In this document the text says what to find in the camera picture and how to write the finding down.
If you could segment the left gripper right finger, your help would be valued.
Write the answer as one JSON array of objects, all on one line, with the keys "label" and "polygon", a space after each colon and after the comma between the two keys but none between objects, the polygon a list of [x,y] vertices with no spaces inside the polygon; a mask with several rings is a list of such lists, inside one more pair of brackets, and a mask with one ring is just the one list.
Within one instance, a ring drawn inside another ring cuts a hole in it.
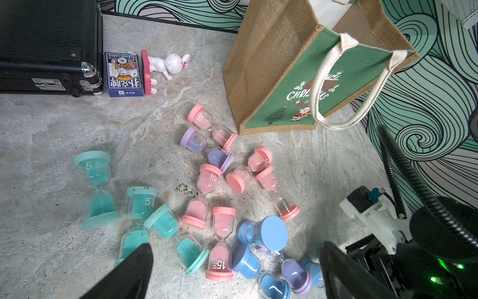
[{"label": "left gripper right finger", "polygon": [[319,249],[319,261],[329,299],[394,299],[394,294],[344,254],[337,245],[325,241]]}]

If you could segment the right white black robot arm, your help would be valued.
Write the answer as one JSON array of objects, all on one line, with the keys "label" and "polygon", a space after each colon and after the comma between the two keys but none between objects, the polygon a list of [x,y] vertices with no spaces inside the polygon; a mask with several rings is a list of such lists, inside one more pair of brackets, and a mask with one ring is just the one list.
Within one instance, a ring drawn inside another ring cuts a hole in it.
[{"label": "right white black robot arm", "polygon": [[341,209],[371,232],[346,248],[368,274],[398,299],[475,299],[478,246],[457,231],[478,234],[478,212],[450,198],[437,198],[445,213],[420,208],[400,219],[382,198],[345,199]]}]

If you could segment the pink hourglass pair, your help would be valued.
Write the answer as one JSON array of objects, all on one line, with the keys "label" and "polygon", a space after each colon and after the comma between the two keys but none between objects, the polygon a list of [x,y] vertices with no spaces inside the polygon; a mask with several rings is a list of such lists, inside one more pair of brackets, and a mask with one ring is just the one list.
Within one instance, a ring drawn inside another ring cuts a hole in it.
[{"label": "pink hourglass pair", "polygon": [[262,195],[271,201],[284,222],[292,220],[300,213],[300,207],[289,201],[286,194],[280,190],[273,166],[265,168],[255,178],[263,188]]}]

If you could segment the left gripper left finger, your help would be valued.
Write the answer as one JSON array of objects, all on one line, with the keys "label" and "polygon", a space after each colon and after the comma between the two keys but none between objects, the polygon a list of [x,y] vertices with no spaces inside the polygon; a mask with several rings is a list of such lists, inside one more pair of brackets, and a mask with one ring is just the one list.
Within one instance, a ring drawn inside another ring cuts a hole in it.
[{"label": "left gripper left finger", "polygon": [[81,299],[144,299],[153,263],[150,244],[142,244]]}]

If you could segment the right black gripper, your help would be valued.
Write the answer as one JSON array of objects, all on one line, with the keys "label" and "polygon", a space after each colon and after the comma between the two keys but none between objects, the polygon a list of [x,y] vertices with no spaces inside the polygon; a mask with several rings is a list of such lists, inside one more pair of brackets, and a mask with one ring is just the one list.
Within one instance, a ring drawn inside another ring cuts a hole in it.
[{"label": "right black gripper", "polygon": [[346,247],[346,253],[399,299],[476,299],[478,267],[447,262],[414,242],[389,254],[371,235]]}]

